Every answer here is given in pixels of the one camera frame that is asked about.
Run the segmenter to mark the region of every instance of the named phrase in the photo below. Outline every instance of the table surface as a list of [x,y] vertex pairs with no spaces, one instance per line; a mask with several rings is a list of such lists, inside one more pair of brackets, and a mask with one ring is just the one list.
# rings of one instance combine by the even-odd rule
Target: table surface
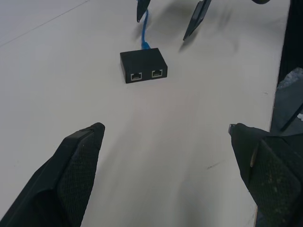
[[228,127],[269,129],[289,2],[152,0],[166,79],[125,84],[135,0],[0,3],[0,216],[64,137],[106,126],[83,227],[252,227]]

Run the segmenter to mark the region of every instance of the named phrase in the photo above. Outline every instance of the white table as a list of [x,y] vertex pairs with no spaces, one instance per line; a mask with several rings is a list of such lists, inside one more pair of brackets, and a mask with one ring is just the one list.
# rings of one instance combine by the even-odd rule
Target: white table
[[18,1],[0,3],[23,12],[0,24],[0,216],[64,137],[102,122],[83,227],[254,225],[227,130],[269,129],[289,1],[213,0],[184,44],[197,0],[152,0],[146,40],[169,74],[134,84],[119,53],[141,47],[135,0]]

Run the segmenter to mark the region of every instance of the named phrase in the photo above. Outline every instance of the black box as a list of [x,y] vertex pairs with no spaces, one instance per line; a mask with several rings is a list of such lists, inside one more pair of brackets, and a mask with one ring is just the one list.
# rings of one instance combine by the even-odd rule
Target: black box
[[120,53],[126,84],[167,77],[167,65],[158,48]]

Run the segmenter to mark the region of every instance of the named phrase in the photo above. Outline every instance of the blue cable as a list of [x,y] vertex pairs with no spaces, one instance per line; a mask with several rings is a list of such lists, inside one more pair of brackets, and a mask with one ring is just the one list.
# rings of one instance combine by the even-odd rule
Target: blue cable
[[144,19],[143,29],[142,29],[142,43],[141,43],[141,47],[142,47],[143,50],[151,48],[148,45],[148,43],[145,41],[145,31],[146,31],[147,20],[148,20],[148,9],[146,10],[146,13],[145,13],[145,19]]

